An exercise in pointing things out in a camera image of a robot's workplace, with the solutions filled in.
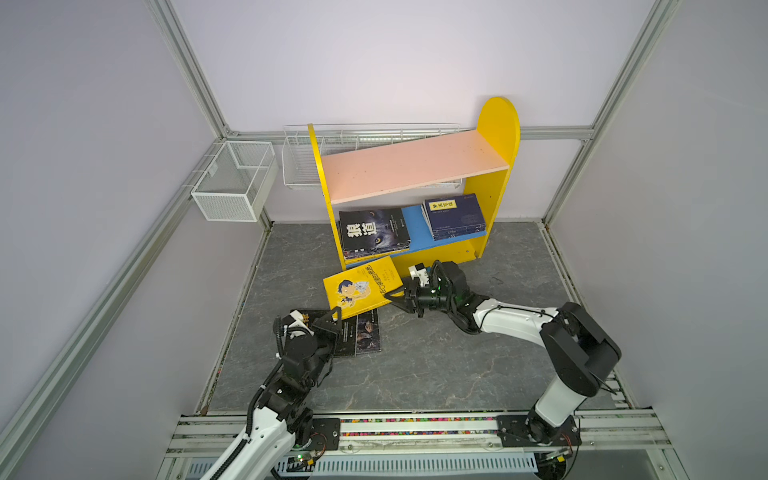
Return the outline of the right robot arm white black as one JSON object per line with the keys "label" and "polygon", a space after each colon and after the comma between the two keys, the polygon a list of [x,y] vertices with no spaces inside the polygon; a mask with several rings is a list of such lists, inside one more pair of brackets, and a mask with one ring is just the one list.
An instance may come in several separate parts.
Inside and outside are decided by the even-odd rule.
{"label": "right robot arm white black", "polygon": [[468,335],[500,334],[543,347],[556,376],[523,422],[523,435],[550,445],[562,435],[574,412],[606,386],[622,358],[617,343],[580,304],[534,308],[502,302],[472,291],[454,262],[409,268],[402,285],[385,297],[418,317],[427,310],[446,314]]}

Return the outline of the navy book yellow label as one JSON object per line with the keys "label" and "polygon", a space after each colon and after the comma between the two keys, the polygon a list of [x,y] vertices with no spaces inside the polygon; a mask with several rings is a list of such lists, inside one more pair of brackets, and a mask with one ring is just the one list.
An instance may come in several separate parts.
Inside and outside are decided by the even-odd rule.
{"label": "navy book yellow label", "polygon": [[430,234],[445,229],[486,230],[486,221],[475,194],[424,200],[422,211]]}
{"label": "navy book yellow label", "polygon": [[439,230],[434,231],[431,233],[431,236],[434,241],[443,241],[443,240],[449,240],[453,238],[478,238],[482,237],[486,234],[486,230],[484,228],[477,229],[477,228],[463,228],[463,229],[445,229],[445,230]]}

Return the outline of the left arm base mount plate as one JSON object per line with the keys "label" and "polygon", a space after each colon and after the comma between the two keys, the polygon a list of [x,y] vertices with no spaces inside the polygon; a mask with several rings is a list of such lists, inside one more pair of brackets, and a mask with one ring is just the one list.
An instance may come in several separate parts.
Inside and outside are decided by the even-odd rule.
{"label": "left arm base mount plate", "polygon": [[335,451],[341,440],[341,419],[313,418],[299,427],[295,438],[295,450]]}

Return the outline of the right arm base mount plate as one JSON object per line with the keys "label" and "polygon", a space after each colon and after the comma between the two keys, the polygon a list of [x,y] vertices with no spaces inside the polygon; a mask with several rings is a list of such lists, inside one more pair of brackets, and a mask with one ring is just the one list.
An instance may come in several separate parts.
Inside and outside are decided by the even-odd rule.
{"label": "right arm base mount plate", "polygon": [[582,444],[573,416],[553,427],[536,416],[506,414],[496,417],[497,435],[503,447],[572,447]]}

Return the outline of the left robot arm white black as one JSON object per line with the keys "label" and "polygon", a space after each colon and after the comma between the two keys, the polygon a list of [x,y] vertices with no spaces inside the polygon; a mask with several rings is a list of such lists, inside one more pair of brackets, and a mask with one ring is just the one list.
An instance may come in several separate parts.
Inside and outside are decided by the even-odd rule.
{"label": "left robot arm white black", "polygon": [[311,442],[312,389],[332,371],[342,333],[339,307],[315,319],[298,310],[273,322],[277,363],[249,401],[246,422],[205,479],[279,479],[278,462],[295,446]]}

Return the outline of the black book white characters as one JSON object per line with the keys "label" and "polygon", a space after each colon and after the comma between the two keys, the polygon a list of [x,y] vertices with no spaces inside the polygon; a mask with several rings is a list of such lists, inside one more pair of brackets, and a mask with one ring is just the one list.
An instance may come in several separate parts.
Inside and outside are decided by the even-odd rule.
{"label": "black book white characters", "polygon": [[411,244],[401,208],[340,211],[339,227],[342,251]]}

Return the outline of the thin yellow book underneath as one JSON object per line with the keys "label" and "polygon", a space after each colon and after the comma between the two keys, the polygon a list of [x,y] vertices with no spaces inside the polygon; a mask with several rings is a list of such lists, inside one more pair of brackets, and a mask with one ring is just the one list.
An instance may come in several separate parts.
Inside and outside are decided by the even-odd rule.
{"label": "thin yellow book underneath", "polygon": [[402,285],[402,279],[390,257],[382,257],[323,280],[330,309],[338,308],[342,319],[388,304],[385,294]]}

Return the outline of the dark purple book red circle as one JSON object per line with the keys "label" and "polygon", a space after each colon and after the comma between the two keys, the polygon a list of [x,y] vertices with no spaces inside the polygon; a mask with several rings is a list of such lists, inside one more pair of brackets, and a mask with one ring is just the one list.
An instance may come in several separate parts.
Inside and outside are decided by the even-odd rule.
{"label": "dark purple book red circle", "polygon": [[381,249],[344,250],[343,258],[346,261],[362,261],[366,258],[377,258],[382,255],[407,252],[409,249],[409,244],[397,244]]}

